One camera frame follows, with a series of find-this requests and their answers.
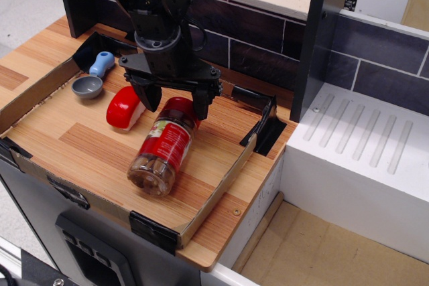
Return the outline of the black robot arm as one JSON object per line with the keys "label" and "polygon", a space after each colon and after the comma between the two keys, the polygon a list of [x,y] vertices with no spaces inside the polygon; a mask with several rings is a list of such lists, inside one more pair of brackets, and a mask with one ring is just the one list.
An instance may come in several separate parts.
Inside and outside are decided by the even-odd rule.
{"label": "black robot arm", "polygon": [[199,120],[222,92],[219,69],[197,57],[187,15],[192,0],[116,0],[131,19],[140,54],[123,56],[124,77],[149,111],[156,111],[163,88],[190,92]]}

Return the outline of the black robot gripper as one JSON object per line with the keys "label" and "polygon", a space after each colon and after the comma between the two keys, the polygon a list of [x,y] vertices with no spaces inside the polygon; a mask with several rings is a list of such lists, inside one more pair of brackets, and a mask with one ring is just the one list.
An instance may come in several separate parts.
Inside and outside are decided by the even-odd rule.
{"label": "black robot gripper", "polygon": [[166,40],[138,35],[135,40],[142,52],[123,56],[119,64],[145,108],[156,112],[162,88],[173,88],[191,92],[197,119],[205,120],[213,98],[223,89],[220,71],[196,56],[180,27]]}

